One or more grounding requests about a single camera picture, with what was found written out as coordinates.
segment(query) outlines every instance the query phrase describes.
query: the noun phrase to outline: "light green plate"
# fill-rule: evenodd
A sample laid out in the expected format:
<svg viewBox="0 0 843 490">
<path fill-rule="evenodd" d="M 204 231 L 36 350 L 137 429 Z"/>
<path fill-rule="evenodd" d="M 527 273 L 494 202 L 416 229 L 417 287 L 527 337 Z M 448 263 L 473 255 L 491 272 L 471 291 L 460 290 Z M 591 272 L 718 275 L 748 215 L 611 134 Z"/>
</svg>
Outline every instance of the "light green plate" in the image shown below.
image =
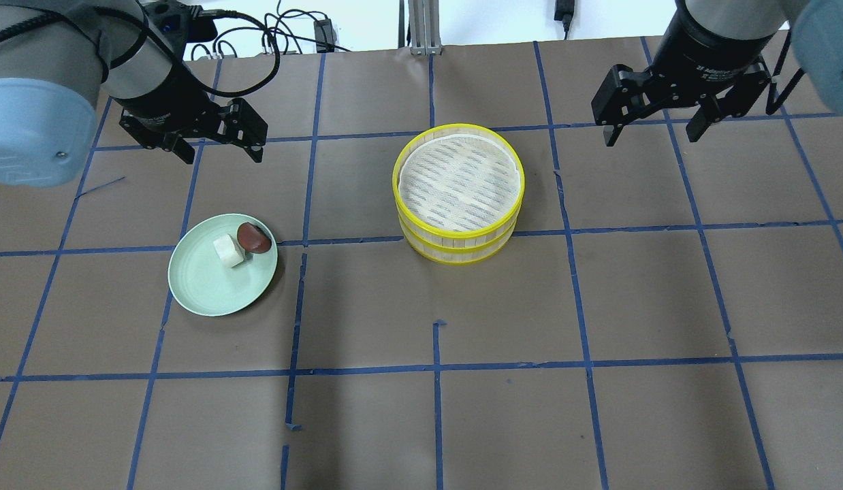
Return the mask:
<svg viewBox="0 0 843 490">
<path fill-rule="evenodd" d="M 220 235 L 237 239 L 237 227 L 249 221 L 270 237 L 264 254 L 246 254 L 235 267 L 225 267 L 212 242 Z M 276 241 L 265 224 L 245 214 L 220 214 L 201 221 L 176 245 L 167 267 L 167 281 L 176 303 L 203 316 L 243 310 L 267 288 L 276 272 Z"/>
</svg>

